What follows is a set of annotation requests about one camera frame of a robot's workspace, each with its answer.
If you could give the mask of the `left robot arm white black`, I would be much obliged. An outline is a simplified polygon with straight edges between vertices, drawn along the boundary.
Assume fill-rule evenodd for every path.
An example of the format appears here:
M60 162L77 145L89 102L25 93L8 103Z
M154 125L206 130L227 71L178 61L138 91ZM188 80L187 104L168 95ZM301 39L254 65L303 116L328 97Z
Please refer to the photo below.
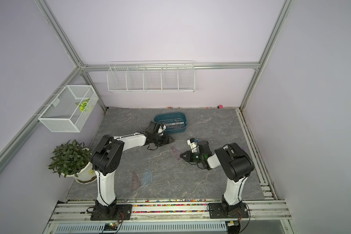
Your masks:
M124 151L150 144L159 148L172 142L174 139L167 133L134 133L120 137L104 135L90 159L98 181L97 206L107 208L116 202L114 176Z

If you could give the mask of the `teal plastic storage box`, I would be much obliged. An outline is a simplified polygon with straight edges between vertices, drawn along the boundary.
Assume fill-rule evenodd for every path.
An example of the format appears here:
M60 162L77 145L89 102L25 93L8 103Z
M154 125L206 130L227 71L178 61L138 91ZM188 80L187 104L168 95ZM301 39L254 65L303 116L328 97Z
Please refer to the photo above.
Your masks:
M162 123L164 125L166 124L172 124L172 123L164 123L161 122L163 119L170 119L170 118L182 118L184 119L184 128L181 129L167 129L166 131L169 132L170 134L177 134L177 133L182 133L186 130L187 128L187 119L184 113L181 112L173 112L173 113L166 113L166 114L160 114L154 117L154 122Z

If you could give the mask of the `clear straight ruler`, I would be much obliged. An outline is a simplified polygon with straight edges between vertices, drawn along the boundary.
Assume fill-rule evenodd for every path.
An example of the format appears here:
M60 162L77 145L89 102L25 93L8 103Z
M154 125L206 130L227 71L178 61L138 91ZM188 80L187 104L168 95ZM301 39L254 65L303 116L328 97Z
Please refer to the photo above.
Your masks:
M172 123L165 125L167 129L181 129L184 128L184 123Z

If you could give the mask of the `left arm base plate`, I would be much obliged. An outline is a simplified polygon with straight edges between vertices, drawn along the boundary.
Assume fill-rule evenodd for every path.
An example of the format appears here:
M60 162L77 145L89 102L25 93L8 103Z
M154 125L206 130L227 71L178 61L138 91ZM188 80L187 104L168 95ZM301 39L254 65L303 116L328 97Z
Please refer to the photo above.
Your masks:
M129 220L132 214L132 205L113 204L104 206L97 203L92 211L91 221Z

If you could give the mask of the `pink triangle ruler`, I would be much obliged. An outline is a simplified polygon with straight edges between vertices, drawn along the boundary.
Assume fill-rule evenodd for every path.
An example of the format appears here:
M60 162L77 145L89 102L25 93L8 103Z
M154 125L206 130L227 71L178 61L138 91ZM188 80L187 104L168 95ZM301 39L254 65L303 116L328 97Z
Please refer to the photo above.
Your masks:
M171 147L171 150L172 150L176 160L180 161L181 160L181 158L180 158L181 152L173 146Z

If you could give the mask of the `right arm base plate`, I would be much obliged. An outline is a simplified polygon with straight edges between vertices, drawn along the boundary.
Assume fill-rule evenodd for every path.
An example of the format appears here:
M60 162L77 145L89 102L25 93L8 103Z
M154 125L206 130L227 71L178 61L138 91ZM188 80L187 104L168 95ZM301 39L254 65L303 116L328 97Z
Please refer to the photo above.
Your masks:
M249 218L249 209L246 203L240 202L236 205L228 205L227 202L220 203L209 203L207 205L207 211L211 219L222 219L222 218Z

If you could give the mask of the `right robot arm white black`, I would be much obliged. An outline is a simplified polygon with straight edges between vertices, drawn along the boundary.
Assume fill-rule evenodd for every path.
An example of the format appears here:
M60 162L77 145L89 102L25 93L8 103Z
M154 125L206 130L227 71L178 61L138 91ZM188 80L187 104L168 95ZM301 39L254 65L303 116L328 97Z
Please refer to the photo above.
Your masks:
M226 190L222 196L222 207L230 212L242 205L244 184L255 169L251 157L237 143L233 142L215 149L213 152L209 142L188 141L190 150L180 154L180 158L202 170L221 167L227 177Z

